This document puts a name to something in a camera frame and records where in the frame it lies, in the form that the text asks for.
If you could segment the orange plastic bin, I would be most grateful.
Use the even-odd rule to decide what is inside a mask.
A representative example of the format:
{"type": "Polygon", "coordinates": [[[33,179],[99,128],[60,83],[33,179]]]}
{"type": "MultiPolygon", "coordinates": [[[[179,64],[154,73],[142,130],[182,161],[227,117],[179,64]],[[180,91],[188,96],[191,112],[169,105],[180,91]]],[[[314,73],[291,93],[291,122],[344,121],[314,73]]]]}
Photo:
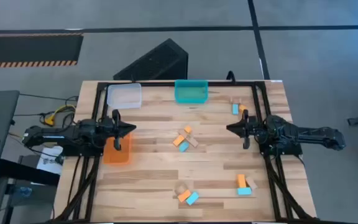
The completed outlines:
{"type": "Polygon", "coordinates": [[[132,156],[132,134],[120,139],[121,150],[114,148],[114,138],[108,138],[104,146],[103,164],[123,166],[129,164],[132,156]]]}

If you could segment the clear water bottle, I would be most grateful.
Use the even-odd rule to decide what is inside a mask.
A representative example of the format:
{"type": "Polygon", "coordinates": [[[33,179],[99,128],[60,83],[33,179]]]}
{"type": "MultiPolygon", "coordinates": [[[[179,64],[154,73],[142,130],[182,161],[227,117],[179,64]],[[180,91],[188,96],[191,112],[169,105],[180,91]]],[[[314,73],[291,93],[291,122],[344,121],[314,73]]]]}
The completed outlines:
{"type": "Polygon", "coordinates": [[[32,188],[30,188],[30,187],[12,187],[11,193],[18,197],[29,198],[32,195],[32,188]]]}

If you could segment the teal plastic bin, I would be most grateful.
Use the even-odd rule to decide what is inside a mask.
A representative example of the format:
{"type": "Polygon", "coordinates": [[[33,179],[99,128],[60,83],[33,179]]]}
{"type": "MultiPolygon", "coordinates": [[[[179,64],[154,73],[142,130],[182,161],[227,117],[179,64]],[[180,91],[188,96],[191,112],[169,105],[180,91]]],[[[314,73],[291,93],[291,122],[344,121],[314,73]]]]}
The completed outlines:
{"type": "Polygon", "coordinates": [[[175,80],[174,87],[179,104],[203,104],[208,100],[207,80],[175,80]]]}

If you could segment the half-round natural wood block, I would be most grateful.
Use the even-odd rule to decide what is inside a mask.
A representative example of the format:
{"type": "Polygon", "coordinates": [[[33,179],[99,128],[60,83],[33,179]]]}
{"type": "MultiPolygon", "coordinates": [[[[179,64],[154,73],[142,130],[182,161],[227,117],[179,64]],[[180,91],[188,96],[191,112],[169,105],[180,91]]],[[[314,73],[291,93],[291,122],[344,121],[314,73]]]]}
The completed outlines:
{"type": "Polygon", "coordinates": [[[175,185],[174,187],[174,192],[177,194],[177,195],[180,195],[182,193],[184,193],[186,190],[188,190],[188,186],[183,183],[183,182],[179,182],[175,185]]]}

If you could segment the white paper sheet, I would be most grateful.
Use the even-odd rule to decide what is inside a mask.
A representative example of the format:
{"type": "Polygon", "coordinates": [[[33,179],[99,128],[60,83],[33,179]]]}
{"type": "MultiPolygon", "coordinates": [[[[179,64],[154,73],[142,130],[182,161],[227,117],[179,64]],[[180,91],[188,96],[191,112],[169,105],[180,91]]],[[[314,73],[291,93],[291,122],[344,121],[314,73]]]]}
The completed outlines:
{"type": "Polygon", "coordinates": [[[62,152],[62,147],[45,147],[42,149],[40,159],[37,163],[37,168],[47,172],[60,175],[62,173],[62,165],[58,163],[55,159],[62,152]]]}

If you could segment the black aluminium table frame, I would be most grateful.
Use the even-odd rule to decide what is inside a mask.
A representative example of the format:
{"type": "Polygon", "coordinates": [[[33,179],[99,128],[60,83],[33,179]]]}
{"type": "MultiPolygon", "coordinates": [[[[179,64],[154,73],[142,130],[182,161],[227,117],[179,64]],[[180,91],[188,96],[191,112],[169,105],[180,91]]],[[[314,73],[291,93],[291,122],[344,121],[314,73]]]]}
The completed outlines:
{"type": "Polygon", "coordinates": [[[238,97],[251,114],[272,113],[291,119],[283,83],[266,81],[258,86],[215,82],[202,105],[179,105],[172,82],[142,84],[142,106],[122,110],[125,122],[136,125],[132,133],[132,156],[123,166],[101,164],[94,197],[79,206],[80,218],[91,204],[94,222],[240,222],[285,217],[287,203],[275,197],[256,142],[243,149],[242,140],[226,126],[239,120],[231,111],[238,97]],[[173,141],[179,130],[192,128],[198,147],[185,152],[173,141]],[[237,175],[252,177],[258,188],[251,195],[237,194],[237,175]],[[174,187],[183,182],[199,199],[180,202],[174,187]]]}

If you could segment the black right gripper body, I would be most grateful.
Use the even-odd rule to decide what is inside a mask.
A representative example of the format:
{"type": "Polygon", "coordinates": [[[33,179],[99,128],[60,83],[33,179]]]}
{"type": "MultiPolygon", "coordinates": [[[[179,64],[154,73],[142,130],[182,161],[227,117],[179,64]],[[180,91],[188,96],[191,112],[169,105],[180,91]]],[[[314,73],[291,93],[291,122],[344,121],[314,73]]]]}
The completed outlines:
{"type": "Polygon", "coordinates": [[[245,127],[244,127],[244,143],[243,148],[248,149],[250,146],[249,136],[253,136],[254,140],[257,144],[265,144],[267,142],[267,130],[265,128],[264,122],[259,121],[257,116],[250,116],[248,110],[244,110],[242,112],[242,118],[244,119],[245,127]]]}

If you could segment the black cart base bar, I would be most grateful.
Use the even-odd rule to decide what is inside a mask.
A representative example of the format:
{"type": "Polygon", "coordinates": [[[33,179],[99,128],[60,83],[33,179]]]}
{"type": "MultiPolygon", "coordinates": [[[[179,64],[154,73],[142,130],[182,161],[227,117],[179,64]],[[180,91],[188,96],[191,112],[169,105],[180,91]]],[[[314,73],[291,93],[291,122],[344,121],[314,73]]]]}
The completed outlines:
{"type": "Polygon", "coordinates": [[[0,177],[26,180],[37,184],[57,186],[60,176],[52,172],[0,159],[0,177]]]}

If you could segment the long natural wood block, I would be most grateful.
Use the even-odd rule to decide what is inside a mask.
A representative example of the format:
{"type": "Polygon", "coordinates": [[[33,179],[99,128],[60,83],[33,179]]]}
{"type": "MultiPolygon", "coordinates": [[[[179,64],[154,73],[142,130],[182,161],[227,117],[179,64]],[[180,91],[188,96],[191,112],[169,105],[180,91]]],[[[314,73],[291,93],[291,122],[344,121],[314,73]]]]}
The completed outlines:
{"type": "Polygon", "coordinates": [[[193,147],[198,147],[198,141],[191,134],[188,134],[185,130],[179,130],[178,133],[182,135],[193,147]]]}

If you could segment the clear plastic bin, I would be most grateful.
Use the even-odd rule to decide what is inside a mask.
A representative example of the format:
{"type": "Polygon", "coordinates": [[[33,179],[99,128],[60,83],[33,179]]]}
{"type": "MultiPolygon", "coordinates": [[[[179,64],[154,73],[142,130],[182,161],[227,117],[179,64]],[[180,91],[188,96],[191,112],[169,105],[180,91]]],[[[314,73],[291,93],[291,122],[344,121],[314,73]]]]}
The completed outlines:
{"type": "Polygon", "coordinates": [[[107,104],[114,110],[140,108],[142,89],[139,83],[109,85],[107,104]]]}

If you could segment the black hazard-striped floor mat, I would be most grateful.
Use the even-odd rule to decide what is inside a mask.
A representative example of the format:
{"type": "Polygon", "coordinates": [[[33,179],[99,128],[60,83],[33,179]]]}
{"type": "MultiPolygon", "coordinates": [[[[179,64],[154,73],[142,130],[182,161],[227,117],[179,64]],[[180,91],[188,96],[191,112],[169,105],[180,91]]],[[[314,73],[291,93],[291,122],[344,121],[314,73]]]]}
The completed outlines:
{"type": "Polygon", "coordinates": [[[74,66],[83,39],[81,33],[0,35],[0,68],[74,66]]]}

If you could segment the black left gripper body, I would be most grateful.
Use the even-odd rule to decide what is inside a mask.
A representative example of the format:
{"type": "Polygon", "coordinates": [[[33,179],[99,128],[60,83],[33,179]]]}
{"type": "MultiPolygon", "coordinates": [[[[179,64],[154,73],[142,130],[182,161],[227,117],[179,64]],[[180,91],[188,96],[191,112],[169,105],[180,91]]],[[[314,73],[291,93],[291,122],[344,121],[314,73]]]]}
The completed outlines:
{"type": "Polygon", "coordinates": [[[121,121],[121,115],[118,110],[113,110],[111,117],[107,116],[98,119],[98,126],[101,128],[101,132],[106,137],[114,137],[114,148],[117,151],[121,150],[121,144],[119,140],[120,121],[121,121]]]}

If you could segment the black perforated box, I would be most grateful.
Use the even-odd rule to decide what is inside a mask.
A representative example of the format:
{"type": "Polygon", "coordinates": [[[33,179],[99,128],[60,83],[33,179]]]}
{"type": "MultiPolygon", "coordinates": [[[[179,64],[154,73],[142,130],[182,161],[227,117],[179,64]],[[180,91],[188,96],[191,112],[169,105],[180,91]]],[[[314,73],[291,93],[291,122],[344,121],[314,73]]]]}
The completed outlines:
{"type": "Polygon", "coordinates": [[[188,52],[167,39],[113,76],[114,80],[186,80],[188,52]]]}

